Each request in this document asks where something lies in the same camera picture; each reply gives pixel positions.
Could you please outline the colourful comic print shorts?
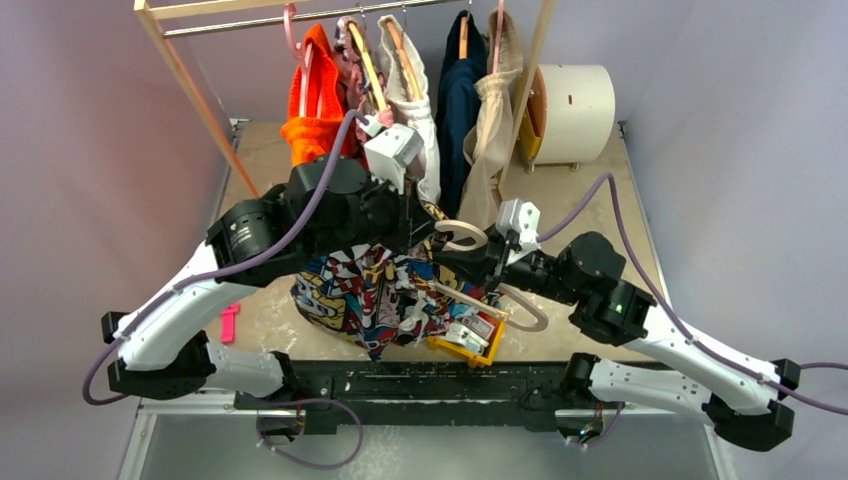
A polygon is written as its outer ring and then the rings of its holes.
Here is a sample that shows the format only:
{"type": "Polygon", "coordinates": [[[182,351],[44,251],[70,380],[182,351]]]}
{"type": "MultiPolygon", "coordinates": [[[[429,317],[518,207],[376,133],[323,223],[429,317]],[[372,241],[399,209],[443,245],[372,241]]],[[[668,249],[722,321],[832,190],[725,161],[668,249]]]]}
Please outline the colourful comic print shorts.
{"type": "Polygon", "coordinates": [[[440,335],[450,323],[481,311],[437,290],[442,285],[491,307],[499,292],[474,287],[432,260],[435,232],[400,253],[363,244],[320,257],[294,275],[295,308],[310,323],[361,347],[373,361],[390,344],[440,335]]]}

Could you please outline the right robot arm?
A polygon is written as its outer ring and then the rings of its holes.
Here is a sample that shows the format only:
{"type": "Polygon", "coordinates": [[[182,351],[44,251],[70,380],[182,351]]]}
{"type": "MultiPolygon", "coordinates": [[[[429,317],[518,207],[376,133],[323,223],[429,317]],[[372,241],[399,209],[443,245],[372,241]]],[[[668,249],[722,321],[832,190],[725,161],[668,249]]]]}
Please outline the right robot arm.
{"type": "Polygon", "coordinates": [[[599,232],[577,236],[557,256],[535,250],[515,262],[509,260],[518,251],[512,239],[491,231],[478,248],[438,240],[433,259],[487,291],[505,285],[570,306],[569,321],[581,334],[662,365],[647,369],[575,353],[559,387],[569,404],[636,403],[688,415],[756,452],[791,437],[794,411],[771,385],[796,389],[798,364],[759,360],[674,323],[655,296],[622,278],[626,259],[599,232]]]}

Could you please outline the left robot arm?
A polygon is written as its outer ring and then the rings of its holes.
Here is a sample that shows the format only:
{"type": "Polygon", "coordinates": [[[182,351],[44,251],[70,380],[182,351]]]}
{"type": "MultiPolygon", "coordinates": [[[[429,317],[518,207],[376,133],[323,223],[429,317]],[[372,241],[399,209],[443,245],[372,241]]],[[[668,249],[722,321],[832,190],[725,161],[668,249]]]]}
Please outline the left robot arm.
{"type": "Polygon", "coordinates": [[[231,207],[183,269],[131,313],[104,315],[115,354],[107,370],[119,397],[171,400],[203,387],[229,389],[284,409],[298,382],[284,353],[259,354],[211,339],[206,325],[226,307],[329,254],[378,244],[404,253],[434,232],[415,183],[399,186],[358,161],[321,156],[263,196],[231,207]]]}

